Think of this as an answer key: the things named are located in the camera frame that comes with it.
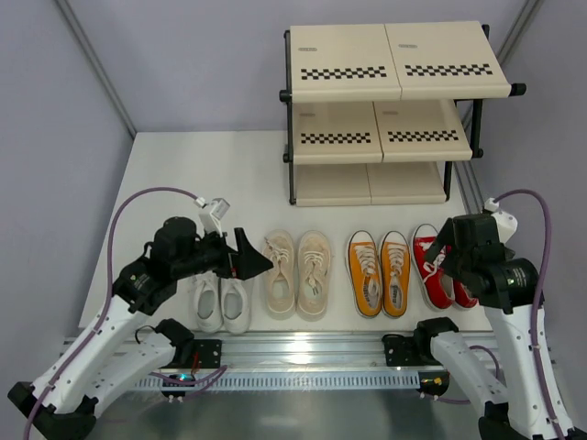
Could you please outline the red canvas sneaker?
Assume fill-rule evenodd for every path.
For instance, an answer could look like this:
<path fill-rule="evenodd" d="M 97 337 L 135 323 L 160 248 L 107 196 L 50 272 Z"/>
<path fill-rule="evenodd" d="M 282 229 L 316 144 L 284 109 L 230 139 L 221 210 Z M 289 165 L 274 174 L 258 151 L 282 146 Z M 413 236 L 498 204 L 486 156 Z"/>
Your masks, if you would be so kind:
<path fill-rule="evenodd" d="M 469 310 L 478 304 L 478 299 L 458 280 L 452 281 L 454 301 L 458 307 Z"/>
<path fill-rule="evenodd" d="M 433 225 L 419 225 L 412 235 L 410 248 L 426 305 L 434 311 L 444 311 L 453 305 L 455 295 L 449 277 L 441 268 L 446 252 L 442 250 L 432 262 L 426 261 L 426 252 L 436 236 L 437 229 Z"/>

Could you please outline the beige lace sneaker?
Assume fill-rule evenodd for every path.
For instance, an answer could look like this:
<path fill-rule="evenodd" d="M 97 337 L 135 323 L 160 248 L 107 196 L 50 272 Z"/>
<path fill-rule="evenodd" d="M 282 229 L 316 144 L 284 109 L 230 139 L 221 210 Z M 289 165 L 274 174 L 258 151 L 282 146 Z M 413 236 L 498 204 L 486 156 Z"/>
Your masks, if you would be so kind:
<path fill-rule="evenodd" d="M 309 322 L 320 320 L 326 313 L 331 269 L 331 247 L 318 231 L 306 232 L 299 243 L 297 310 Z"/>
<path fill-rule="evenodd" d="M 295 256 L 291 235 L 284 230 L 268 233 L 262 255 L 272 264 L 263 275 L 267 311 L 272 318 L 285 320 L 295 312 Z"/>

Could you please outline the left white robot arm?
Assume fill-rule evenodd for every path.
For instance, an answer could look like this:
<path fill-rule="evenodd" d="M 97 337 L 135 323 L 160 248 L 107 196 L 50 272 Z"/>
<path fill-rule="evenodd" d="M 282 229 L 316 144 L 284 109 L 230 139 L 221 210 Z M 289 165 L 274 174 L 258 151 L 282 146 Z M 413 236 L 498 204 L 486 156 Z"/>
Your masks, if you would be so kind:
<path fill-rule="evenodd" d="M 63 356 L 32 382 L 20 381 L 8 399 L 47 439 L 84 439 L 97 418 L 121 394 L 155 369 L 188 362 L 196 352 L 192 331 L 168 318 L 118 361 L 118 347 L 177 292 L 180 280 L 212 271 L 220 278 L 249 280 L 272 262 L 235 231 L 236 247 L 217 232 L 199 236 L 194 221 L 172 217 L 142 255 L 125 266 L 104 309 Z"/>

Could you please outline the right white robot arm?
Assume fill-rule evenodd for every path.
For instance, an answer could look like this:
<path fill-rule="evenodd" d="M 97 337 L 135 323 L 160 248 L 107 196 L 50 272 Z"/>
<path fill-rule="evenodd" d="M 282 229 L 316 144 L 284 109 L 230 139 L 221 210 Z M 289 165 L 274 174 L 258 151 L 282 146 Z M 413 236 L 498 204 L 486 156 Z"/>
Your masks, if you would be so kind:
<path fill-rule="evenodd" d="M 441 364 L 478 415 L 483 439 L 583 439 L 556 384 L 544 310 L 534 305 L 538 272 L 506 242 L 516 219 L 501 210 L 450 218 L 441 229 L 419 226 L 412 255 L 427 288 L 451 278 L 476 298 L 491 325 L 505 381 L 467 346 L 447 317 L 421 321 L 414 339 L 421 358 Z"/>

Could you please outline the beige three-tier shoe shelf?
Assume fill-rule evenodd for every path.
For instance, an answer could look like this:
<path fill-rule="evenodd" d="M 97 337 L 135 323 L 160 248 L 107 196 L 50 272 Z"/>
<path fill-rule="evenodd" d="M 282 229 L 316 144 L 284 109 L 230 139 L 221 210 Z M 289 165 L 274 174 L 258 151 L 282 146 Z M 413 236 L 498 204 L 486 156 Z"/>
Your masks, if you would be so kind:
<path fill-rule="evenodd" d="M 521 96 L 476 21 L 293 26 L 284 34 L 288 199 L 442 204 L 482 156 L 482 106 Z"/>

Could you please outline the white sneaker right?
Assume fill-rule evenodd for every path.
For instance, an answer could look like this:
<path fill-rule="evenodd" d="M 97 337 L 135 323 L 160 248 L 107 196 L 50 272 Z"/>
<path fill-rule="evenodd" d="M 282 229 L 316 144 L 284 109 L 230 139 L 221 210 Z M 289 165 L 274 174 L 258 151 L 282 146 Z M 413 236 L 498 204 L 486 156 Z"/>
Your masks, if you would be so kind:
<path fill-rule="evenodd" d="M 224 327 L 233 335 L 244 334 L 251 321 L 250 295 L 243 281 L 220 280 L 220 302 Z"/>

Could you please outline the orange canvas sneaker left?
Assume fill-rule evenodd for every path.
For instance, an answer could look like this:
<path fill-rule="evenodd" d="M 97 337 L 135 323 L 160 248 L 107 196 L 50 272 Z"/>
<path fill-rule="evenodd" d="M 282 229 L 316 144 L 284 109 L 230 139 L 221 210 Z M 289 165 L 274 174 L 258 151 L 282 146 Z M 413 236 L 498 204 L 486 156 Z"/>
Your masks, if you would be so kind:
<path fill-rule="evenodd" d="M 370 233 L 358 230 L 349 238 L 346 264 L 359 315 L 374 318 L 382 309 L 382 274 Z"/>

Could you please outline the aluminium mounting rail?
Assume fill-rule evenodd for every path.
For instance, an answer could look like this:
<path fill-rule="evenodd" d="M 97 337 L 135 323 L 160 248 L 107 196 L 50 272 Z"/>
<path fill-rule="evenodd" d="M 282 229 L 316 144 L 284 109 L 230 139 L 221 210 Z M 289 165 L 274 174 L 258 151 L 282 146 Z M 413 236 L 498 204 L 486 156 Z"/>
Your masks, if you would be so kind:
<path fill-rule="evenodd" d="M 370 370 L 388 367 L 378 332 L 252 332 L 244 335 L 206 334 L 184 328 L 172 320 L 160 326 L 143 325 L 125 334 L 113 326 L 93 335 L 85 332 L 63 352 L 70 368 L 97 371 L 110 359 L 137 352 L 139 359 L 154 358 L 156 369 L 187 371 L 180 365 L 183 351 L 194 339 L 223 341 L 221 367 L 236 371 Z"/>

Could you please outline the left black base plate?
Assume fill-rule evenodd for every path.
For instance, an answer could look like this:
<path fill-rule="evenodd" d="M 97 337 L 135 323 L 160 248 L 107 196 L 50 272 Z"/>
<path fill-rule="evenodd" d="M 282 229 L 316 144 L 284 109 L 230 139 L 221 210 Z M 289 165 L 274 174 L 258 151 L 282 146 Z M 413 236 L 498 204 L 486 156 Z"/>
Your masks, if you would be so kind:
<path fill-rule="evenodd" d="M 183 369 L 218 369 L 221 367 L 223 341 L 194 339 L 185 347 L 180 365 Z"/>

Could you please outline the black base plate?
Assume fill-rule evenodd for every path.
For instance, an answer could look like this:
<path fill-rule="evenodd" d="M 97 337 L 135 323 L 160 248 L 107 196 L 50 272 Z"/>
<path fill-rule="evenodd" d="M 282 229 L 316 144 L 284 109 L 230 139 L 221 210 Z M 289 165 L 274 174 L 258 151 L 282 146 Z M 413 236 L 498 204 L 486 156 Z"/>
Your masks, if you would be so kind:
<path fill-rule="evenodd" d="M 382 345 L 388 367 L 440 366 L 424 353 L 412 336 L 387 334 L 382 337 Z"/>
<path fill-rule="evenodd" d="M 218 369 L 221 367 L 223 341 L 194 339 L 185 347 L 180 365 L 183 369 Z"/>

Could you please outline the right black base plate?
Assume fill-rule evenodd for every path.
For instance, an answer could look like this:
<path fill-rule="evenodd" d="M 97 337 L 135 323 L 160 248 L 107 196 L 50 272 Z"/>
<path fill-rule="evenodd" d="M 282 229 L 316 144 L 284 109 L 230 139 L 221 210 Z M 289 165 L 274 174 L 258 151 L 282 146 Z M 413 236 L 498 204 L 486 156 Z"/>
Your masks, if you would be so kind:
<path fill-rule="evenodd" d="M 382 337 L 382 345 L 388 367 L 440 366 L 424 353 L 412 336 L 387 334 Z"/>

